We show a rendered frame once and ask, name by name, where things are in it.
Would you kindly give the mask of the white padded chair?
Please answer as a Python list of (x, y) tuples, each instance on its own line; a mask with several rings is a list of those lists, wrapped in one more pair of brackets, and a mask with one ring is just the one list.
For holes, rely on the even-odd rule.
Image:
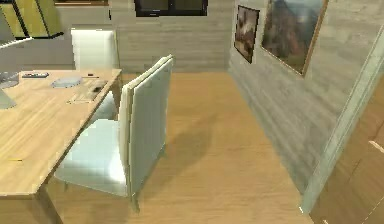
[[(117, 41), (111, 29), (71, 29), (73, 56), (77, 70), (112, 70), (120, 67)], [(118, 114), (120, 92), (110, 90), (89, 123), (113, 120)]]
[(54, 176), (66, 184), (138, 197), (166, 146), (166, 120), (174, 57), (159, 59), (122, 87), (117, 120), (98, 119), (76, 139)]

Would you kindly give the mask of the black framed window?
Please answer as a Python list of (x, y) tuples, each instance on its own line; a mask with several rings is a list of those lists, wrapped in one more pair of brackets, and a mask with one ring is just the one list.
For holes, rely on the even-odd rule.
[(137, 17), (206, 16), (208, 0), (134, 0)]

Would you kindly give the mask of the grey round plate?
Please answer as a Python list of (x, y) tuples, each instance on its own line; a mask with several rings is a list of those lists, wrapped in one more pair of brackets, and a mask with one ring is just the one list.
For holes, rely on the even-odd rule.
[(81, 76), (62, 77), (51, 83), (53, 88), (71, 88), (81, 83)]

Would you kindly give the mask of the light wooden table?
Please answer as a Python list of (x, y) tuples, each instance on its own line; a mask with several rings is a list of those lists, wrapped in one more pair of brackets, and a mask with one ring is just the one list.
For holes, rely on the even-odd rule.
[[(90, 103), (70, 104), (79, 89), (53, 88), (62, 77), (94, 73), (107, 84)], [(43, 79), (24, 79), (6, 94), (17, 105), (0, 109), (0, 200), (20, 200), (39, 224), (63, 224), (46, 190), (85, 123), (110, 90), (119, 91), (120, 71), (51, 70)], [(22, 162), (8, 162), (19, 158)]]

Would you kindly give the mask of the brown wooden room door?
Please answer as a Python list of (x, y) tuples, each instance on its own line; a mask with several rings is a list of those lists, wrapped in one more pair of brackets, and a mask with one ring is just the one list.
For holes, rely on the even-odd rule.
[(304, 192), (300, 210), (314, 224), (384, 224), (384, 25)]

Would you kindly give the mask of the grey laptop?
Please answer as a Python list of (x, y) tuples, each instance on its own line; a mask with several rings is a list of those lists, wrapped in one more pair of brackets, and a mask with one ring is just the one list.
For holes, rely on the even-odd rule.
[(5, 89), (19, 84), (19, 70), (16, 68), (16, 61), (9, 56), (9, 50), (15, 46), (22, 46), (31, 40), (32, 37), (29, 37), (0, 45), (0, 109), (10, 109), (17, 105), (5, 92)]

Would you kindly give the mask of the dark framed wall picture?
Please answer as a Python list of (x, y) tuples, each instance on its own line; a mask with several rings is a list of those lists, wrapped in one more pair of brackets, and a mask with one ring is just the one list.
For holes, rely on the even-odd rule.
[(252, 62), (260, 11), (238, 6), (234, 47), (248, 62)]

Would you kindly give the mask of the wood framed wall picture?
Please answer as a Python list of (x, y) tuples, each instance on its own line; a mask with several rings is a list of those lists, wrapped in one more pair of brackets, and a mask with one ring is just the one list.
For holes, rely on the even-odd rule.
[(261, 48), (304, 76), (329, 0), (268, 0)]

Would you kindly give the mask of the yellow cabinet with black frame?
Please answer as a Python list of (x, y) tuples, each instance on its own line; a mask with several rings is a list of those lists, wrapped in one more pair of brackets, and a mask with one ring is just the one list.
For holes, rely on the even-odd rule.
[(64, 34), (54, 0), (0, 0), (0, 15), (16, 40)]

